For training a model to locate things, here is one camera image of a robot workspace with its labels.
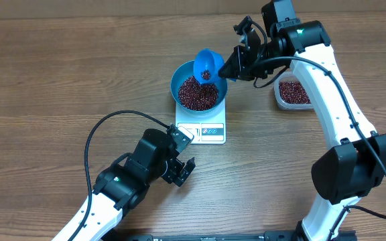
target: clear plastic tray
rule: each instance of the clear plastic tray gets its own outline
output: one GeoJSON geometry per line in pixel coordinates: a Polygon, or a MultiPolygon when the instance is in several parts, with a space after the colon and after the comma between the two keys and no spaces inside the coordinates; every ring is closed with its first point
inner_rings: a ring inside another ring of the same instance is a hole
{"type": "Polygon", "coordinates": [[[293,72],[284,72],[275,80],[273,89],[275,90],[275,98],[278,107],[282,110],[313,110],[312,104],[288,104],[283,101],[281,94],[279,93],[280,82],[299,82],[299,80],[293,75],[293,72]]]}

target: digital kitchen scale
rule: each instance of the digital kitchen scale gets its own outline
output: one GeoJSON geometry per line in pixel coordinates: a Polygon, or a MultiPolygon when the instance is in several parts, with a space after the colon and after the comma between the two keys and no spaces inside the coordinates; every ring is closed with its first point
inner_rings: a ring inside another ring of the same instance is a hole
{"type": "Polygon", "coordinates": [[[224,144],[226,142],[226,100],[214,110],[192,114],[176,104],[175,122],[194,135],[192,144],[224,144]]]}

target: blue cup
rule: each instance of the blue cup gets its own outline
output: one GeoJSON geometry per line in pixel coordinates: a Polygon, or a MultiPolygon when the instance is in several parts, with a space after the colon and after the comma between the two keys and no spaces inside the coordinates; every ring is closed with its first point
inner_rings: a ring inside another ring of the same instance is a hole
{"type": "Polygon", "coordinates": [[[196,116],[202,116],[204,114],[207,114],[215,110],[217,106],[222,104],[222,101],[226,98],[228,86],[227,86],[227,81],[225,79],[223,79],[223,81],[215,83],[216,87],[218,88],[218,99],[215,105],[209,110],[190,110],[182,106],[180,99],[178,98],[178,90],[180,89],[184,81],[186,81],[187,78],[193,75],[193,65],[194,65],[194,61],[186,62],[174,72],[174,75],[172,76],[172,79],[171,79],[171,93],[172,93],[172,97],[174,97],[174,100],[177,102],[177,104],[179,104],[187,113],[193,114],[196,116]]]}
{"type": "Polygon", "coordinates": [[[199,81],[200,84],[212,84],[224,78],[218,76],[218,71],[224,65],[224,59],[222,56],[212,50],[204,49],[199,52],[194,59],[193,73],[194,77],[199,81]],[[208,70],[211,74],[210,80],[202,78],[203,71],[208,70]]]}

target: wooden surface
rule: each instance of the wooden surface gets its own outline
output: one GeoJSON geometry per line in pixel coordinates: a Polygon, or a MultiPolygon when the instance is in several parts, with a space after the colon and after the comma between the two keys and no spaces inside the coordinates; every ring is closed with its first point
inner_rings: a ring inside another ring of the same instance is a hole
{"type": "MultiPolygon", "coordinates": [[[[252,15],[260,20],[259,15],[252,15]]],[[[309,13],[332,38],[352,95],[386,133],[386,12],[309,13]]],[[[229,56],[242,15],[0,21],[0,240],[49,240],[86,198],[83,151],[93,125],[115,110],[170,123],[174,70],[202,48],[229,56]]],[[[178,188],[156,181],[119,225],[153,235],[294,229],[316,191],[311,165],[326,151],[312,111],[280,111],[273,88],[231,82],[225,145],[194,145],[197,167],[178,188]]],[[[90,147],[92,180],[133,151],[144,118],[104,123],[90,147]]],[[[386,181],[361,205],[386,213],[386,181]]],[[[386,220],[353,211],[343,229],[386,239],[386,220]]]]}
{"type": "MultiPolygon", "coordinates": [[[[300,12],[386,11],[384,0],[292,0],[300,12]]],[[[0,19],[260,13],[269,0],[0,0],[0,19]]]]}

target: blue cup handle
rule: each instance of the blue cup handle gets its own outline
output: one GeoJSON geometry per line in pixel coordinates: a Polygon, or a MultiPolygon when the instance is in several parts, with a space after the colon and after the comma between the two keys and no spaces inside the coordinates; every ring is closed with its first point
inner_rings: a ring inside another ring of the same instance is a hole
{"type": "Polygon", "coordinates": [[[218,76],[218,71],[224,65],[222,56],[210,49],[204,49],[196,55],[194,59],[193,74],[200,84],[212,84],[224,78],[218,76]],[[210,80],[202,78],[202,73],[208,70],[211,74],[210,80]]]}

